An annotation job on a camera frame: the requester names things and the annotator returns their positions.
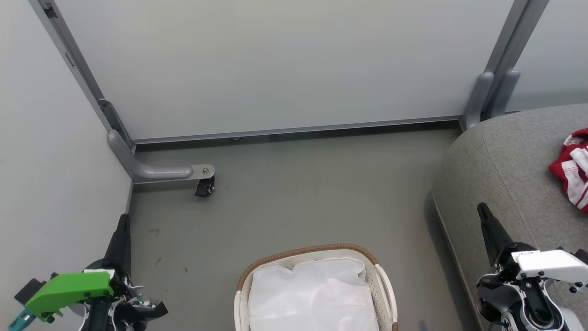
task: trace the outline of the teal connector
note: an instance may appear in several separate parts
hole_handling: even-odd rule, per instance
[[[31,325],[35,319],[36,316],[30,310],[25,308],[25,310],[23,310],[22,313],[10,323],[8,331],[23,331],[27,326]]]

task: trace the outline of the gray fabric upholstery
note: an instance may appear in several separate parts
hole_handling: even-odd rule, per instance
[[[540,250],[588,250],[588,216],[567,200],[547,169],[564,139],[585,127],[588,104],[530,110],[482,122],[449,149],[433,196],[472,304],[475,284],[489,270],[476,211],[480,202],[515,241]],[[571,294],[568,284],[556,284],[552,299],[574,311],[588,330],[588,290]]]

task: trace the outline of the white plastic bag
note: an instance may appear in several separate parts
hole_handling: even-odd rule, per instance
[[[251,331],[378,331],[365,266],[349,258],[255,271],[249,323]]]

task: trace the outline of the brown basket rim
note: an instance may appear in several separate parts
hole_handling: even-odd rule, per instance
[[[259,267],[261,265],[264,265],[266,263],[270,263],[270,262],[273,262],[276,260],[284,259],[286,257],[291,257],[294,255],[314,253],[316,251],[340,250],[340,249],[348,249],[348,250],[354,250],[356,252],[359,252],[362,255],[364,255],[365,257],[367,257],[367,259],[370,260],[370,262],[373,265],[377,264],[376,258],[368,250],[366,250],[365,248],[363,248],[361,246],[354,245],[354,244],[327,244],[327,245],[304,247],[301,249],[289,250],[289,251],[285,251],[283,253],[264,257],[263,259],[260,259],[260,260],[253,262],[249,267],[247,267],[247,269],[245,269],[245,271],[243,272],[243,274],[239,278],[239,283],[237,284],[237,291],[243,290],[243,285],[245,284],[245,279],[247,279],[247,277],[249,276],[249,274],[253,270],[255,270],[257,267]]]

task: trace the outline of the green plastic part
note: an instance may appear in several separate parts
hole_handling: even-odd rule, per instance
[[[61,308],[90,297],[112,295],[108,272],[64,273],[47,282],[26,303],[26,308],[43,322]]]

